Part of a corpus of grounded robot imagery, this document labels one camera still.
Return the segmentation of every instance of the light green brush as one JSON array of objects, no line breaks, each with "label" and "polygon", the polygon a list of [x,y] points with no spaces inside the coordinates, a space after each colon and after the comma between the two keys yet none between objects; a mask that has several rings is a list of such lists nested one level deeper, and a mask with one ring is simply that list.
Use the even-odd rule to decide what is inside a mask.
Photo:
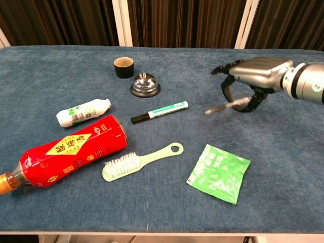
[{"label": "light green brush", "polygon": [[[174,152],[171,149],[172,147],[178,147],[179,150],[177,152]],[[138,156],[135,152],[132,152],[118,159],[105,162],[106,165],[102,170],[102,176],[108,182],[114,181],[121,177],[139,171],[148,163],[161,158],[180,155],[182,154],[182,152],[183,146],[180,143],[172,143],[157,152],[144,156]]]}]

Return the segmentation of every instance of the green plastic sachet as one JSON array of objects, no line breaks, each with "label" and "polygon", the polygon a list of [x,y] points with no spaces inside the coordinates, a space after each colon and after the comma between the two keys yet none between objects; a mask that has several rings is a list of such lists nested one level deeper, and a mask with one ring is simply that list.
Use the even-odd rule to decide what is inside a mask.
[{"label": "green plastic sachet", "polygon": [[187,183],[232,204],[237,203],[243,175],[250,161],[206,145]]}]

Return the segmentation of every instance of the white bristles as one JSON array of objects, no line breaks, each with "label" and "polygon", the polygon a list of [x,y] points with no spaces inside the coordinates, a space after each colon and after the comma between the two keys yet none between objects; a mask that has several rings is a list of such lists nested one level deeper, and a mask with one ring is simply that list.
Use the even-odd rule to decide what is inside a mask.
[{"label": "white bristles", "polygon": [[105,173],[113,178],[118,175],[127,174],[128,172],[140,166],[140,158],[135,152],[125,154],[120,158],[105,162]]}]

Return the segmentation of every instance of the table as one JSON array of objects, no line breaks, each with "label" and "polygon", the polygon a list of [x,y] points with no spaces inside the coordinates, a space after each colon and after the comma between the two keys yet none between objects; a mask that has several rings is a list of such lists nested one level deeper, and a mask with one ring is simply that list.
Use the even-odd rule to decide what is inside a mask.
[{"label": "table", "polygon": [[[141,99],[133,78],[114,73],[117,57],[134,59],[135,74],[153,74],[161,92]],[[100,117],[64,129],[56,113],[109,98],[128,146],[46,189],[22,187],[0,197],[5,231],[139,233],[323,233],[324,111],[285,92],[269,95],[252,113],[204,110],[225,102],[217,65],[255,56],[288,57],[295,64],[323,62],[309,50],[163,49],[29,46],[0,50],[1,173],[29,148],[67,136]],[[234,84],[234,96],[252,94]],[[133,125],[130,117],[188,101],[189,109]],[[107,183],[103,162],[131,151],[139,155],[172,142],[181,156],[156,161]],[[206,144],[251,160],[237,205],[186,184]]]}]

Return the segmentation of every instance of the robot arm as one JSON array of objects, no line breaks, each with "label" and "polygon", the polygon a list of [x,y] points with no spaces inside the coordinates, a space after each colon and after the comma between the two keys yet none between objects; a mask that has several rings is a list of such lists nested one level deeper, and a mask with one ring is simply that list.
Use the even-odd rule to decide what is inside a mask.
[{"label": "robot arm", "polygon": [[287,90],[288,95],[296,99],[324,104],[324,64],[301,63],[294,67],[290,59],[256,57],[218,66],[212,74],[219,72],[228,75],[221,85],[228,102],[234,101],[230,86],[235,81],[247,84],[254,90],[249,103],[232,106],[240,112],[253,111],[268,94],[280,90]]}]

